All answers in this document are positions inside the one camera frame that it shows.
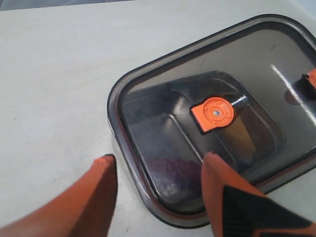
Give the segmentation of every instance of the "clear plastic lid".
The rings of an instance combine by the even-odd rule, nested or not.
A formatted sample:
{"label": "clear plastic lid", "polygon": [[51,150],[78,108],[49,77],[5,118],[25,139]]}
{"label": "clear plastic lid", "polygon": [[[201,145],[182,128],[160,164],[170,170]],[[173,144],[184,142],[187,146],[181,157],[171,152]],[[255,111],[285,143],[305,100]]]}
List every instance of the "clear plastic lid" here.
{"label": "clear plastic lid", "polygon": [[254,185],[313,153],[316,102],[305,96],[310,85],[296,84],[315,67],[314,37],[267,15],[125,75],[109,97],[109,120],[147,207],[172,225],[205,224],[205,153]]}

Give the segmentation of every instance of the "table surface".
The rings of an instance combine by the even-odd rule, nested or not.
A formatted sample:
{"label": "table surface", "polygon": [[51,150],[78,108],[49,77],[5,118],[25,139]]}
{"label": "table surface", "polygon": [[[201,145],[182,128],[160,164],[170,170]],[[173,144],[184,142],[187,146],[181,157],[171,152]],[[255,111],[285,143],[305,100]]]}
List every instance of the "table surface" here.
{"label": "table surface", "polygon": [[[40,207],[113,152],[106,102],[126,72],[259,14],[283,14],[316,35],[288,0],[137,0],[0,12],[0,225]],[[316,220],[314,170],[269,194]],[[137,199],[118,164],[109,236],[211,236],[180,230]]]}

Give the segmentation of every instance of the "container lid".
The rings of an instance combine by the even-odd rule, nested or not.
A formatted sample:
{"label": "container lid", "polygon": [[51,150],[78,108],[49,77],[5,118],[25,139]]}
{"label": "container lid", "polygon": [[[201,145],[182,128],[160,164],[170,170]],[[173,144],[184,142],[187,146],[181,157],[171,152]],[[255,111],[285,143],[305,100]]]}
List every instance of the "container lid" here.
{"label": "container lid", "polygon": [[315,49],[299,23],[263,15],[123,76],[109,122],[147,208],[177,227],[206,224],[207,152],[254,185],[313,154]]}

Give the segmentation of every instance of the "white countertop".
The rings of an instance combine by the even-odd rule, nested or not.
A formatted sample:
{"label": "white countertop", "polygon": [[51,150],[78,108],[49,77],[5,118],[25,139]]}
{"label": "white countertop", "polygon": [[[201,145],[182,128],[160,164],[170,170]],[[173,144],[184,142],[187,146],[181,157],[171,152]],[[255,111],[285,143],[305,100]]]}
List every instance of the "white countertop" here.
{"label": "white countertop", "polygon": [[[264,13],[316,24],[287,0],[137,0],[0,12],[0,226],[40,207],[113,152],[106,102],[126,72]],[[269,196],[316,220],[314,170]],[[109,236],[211,236],[180,230],[138,201],[118,163]]]}

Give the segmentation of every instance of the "orange valve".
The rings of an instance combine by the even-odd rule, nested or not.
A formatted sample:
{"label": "orange valve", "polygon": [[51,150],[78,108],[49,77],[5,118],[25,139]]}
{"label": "orange valve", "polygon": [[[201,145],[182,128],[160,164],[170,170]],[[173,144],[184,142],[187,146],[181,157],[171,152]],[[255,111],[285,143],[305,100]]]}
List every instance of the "orange valve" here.
{"label": "orange valve", "polygon": [[201,104],[191,107],[191,113],[203,133],[229,125],[235,116],[232,105],[220,97],[208,98]]}

